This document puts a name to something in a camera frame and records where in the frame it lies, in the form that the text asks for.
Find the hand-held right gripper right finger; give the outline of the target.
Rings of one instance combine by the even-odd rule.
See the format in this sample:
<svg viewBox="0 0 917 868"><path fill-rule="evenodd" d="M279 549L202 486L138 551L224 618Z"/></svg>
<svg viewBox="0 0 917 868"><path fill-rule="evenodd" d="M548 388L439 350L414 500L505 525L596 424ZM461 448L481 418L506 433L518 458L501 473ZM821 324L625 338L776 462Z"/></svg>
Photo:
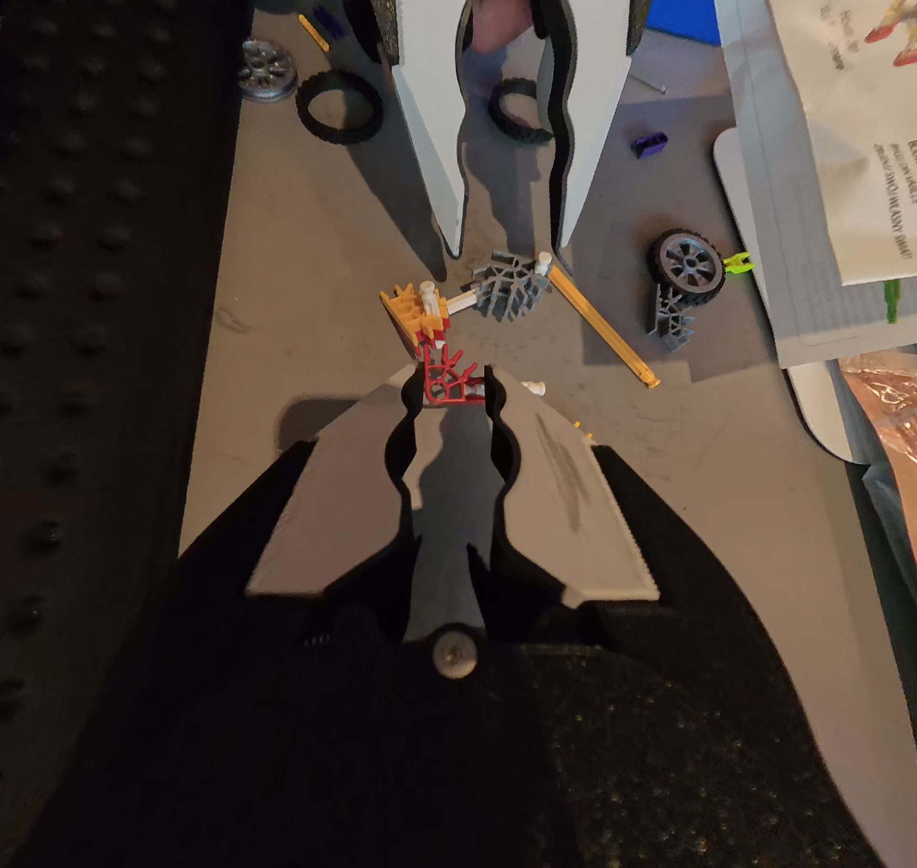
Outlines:
<svg viewBox="0 0 917 868"><path fill-rule="evenodd" d="M492 436L510 449L495 536L559 589L561 603L658 601L590 439L506 370L487 372Z"/></svg>

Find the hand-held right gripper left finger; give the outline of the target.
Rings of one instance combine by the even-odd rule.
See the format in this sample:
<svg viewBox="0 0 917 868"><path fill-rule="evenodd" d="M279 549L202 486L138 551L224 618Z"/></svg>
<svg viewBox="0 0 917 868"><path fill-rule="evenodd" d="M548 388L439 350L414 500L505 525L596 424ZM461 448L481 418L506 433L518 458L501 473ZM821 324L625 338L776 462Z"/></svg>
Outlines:
<svg viewBox="0 0 917 868"><path fill-rule="evenodd" d="M422 405L421 369L408 364L318 432L247 595L317 597L412 535L405 473Z"/></svg>

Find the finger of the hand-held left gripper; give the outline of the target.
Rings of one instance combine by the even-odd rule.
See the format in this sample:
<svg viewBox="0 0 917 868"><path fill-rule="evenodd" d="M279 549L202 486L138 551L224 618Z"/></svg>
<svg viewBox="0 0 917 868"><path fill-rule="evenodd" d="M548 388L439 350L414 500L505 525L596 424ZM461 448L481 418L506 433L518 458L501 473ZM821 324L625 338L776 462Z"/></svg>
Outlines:
<svg viewBox="0 0 917 868"><path fill-rule="evenodd" d="M555 143L548 180L553 249L569 243L628 76L632 0L533 0L545 46L539 105Z"/></svg>
<svg viewBox="0 0 917 868"><path fill-rule="evenodd" d="M395 90L443 242L461 254L469 196L460 153L467 94L460 60L472 0L395 0Z"/></svg>

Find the red plastic connector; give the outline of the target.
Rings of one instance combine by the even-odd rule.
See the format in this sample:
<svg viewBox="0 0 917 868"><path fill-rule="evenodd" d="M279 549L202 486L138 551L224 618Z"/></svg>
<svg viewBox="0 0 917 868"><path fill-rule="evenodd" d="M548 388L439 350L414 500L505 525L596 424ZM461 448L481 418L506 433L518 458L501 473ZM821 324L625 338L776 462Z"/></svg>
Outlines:
<svg viewBox="0 0 917 868"><path fill-rule="evenodd" d="M448 343L423 342L421 358L424 396L432 407L483 405L486 384L476 362L465 364L464 350L452 351Z"/></svg>

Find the person's left hand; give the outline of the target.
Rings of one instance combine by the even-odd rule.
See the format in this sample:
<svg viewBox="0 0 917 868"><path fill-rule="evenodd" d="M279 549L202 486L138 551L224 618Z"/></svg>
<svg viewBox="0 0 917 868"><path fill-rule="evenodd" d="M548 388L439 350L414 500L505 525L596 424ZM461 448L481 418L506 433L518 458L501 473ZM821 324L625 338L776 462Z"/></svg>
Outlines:
<svg viewBox="0 0 917 868"><path fill-rule="evenodd" d="M479 54L494 53L532 24L530 0L473 0L469 47Z"/></svg>

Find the black rubber tyre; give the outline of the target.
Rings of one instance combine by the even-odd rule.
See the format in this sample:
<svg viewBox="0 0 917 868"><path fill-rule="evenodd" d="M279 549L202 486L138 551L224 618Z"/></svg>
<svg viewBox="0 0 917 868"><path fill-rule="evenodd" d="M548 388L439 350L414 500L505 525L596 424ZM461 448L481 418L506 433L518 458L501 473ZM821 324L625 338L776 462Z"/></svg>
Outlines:
<svg viewBox="0 0 917 868"><path fill-rule="evenodd" d="M488 115L492 124L506 138L526 145L542 146L554 139L550 129L531 126L517 121L504 108L508 96L525 96L537 102L536 82L532 79L513 77L502 79L494 86L488 101Z"/></svg>
<svg viewBox="0 0 917 868"><path fill-rule="evenodd" d="M353 91L362 96L371 109L368 119L359 125L336 128L322 122L311 111L313 100L330 91ZM350 71L330 69L315 73L300 84L296 95L297 114L304 128L327 143L351 146L372 140L384 125L384 102L376 88L365 78Z"/></svg>

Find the silver wheel hub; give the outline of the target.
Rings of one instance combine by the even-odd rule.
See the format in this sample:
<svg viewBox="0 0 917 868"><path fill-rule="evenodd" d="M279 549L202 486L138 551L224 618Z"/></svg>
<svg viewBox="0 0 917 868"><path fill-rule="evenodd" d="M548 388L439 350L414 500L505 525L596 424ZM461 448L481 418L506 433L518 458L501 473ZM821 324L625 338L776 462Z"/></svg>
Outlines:
<svg viewBox="0 0 917 868"><path fill-rule="evenodd" d="M240 46L236 83L245 100L279 102L299 85L295 60L282 45L249 36Z"/></svg>

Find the long yellow rod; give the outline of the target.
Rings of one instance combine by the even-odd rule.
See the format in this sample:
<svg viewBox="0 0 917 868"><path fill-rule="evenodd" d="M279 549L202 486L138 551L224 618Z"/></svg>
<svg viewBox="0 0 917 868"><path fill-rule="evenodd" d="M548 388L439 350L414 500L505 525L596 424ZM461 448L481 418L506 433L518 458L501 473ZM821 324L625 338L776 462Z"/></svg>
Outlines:
<svg viewBox="0 0 917 868"><path fill-rule="evenodd" d="M579 316L589 324L646 388L653 389L659 386L660 381L656 374L582 295L559 266L552 266L547 273L547 278L567 303L577 311Z"/></svg>

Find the orange plastic connector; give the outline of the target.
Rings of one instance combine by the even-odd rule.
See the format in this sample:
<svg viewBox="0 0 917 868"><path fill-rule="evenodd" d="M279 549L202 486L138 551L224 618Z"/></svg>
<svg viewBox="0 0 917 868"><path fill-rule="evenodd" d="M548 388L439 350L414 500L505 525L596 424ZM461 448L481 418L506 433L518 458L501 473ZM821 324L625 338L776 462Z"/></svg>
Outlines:
<svg viewBox="0 0 917 868"><path fill-rule="evenodd" d="M451 326L450 318L426 314L419 293L419 285L395 287L393 294L381 292L380 300L408 353L421 358L423 342L446 341Z"/></svg>

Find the toy wheel with black tyre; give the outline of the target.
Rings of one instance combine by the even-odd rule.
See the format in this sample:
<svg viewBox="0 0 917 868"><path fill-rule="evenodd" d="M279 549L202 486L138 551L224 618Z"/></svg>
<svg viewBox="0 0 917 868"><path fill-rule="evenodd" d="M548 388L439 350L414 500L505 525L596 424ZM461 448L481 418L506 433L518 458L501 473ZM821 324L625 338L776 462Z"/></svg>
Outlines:
<svg viewBox="0 0 917 868"><path fill-rule="evenodd" d="M709 304L726 281L725 262L714 245L696 232L670 229L650 244L648 271L656 284L678 297L678 307Z"/></svg>

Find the toy instruction booklet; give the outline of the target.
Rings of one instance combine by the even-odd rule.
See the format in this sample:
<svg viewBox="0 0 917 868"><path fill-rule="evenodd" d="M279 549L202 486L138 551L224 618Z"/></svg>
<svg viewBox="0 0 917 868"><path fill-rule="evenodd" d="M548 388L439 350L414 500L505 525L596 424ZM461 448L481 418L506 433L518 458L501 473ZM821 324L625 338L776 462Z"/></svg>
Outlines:
<svg viewBox="0 0 917 868"><path fill-rule="evenodd" d="M783 368L915 343L915 0L714 0Z"/></svg>

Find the printed toy packaging bag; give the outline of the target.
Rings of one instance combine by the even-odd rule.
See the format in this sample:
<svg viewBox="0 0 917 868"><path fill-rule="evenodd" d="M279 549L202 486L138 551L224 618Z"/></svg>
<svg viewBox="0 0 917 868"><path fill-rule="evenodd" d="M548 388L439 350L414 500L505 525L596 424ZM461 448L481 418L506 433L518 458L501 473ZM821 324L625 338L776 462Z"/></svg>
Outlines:
<svg viewBox="0 0 917 868"><path fill-rule="evenodd" d="M888 457L902 503L915 505L915 348L858 354L838 363Z"/></svg>

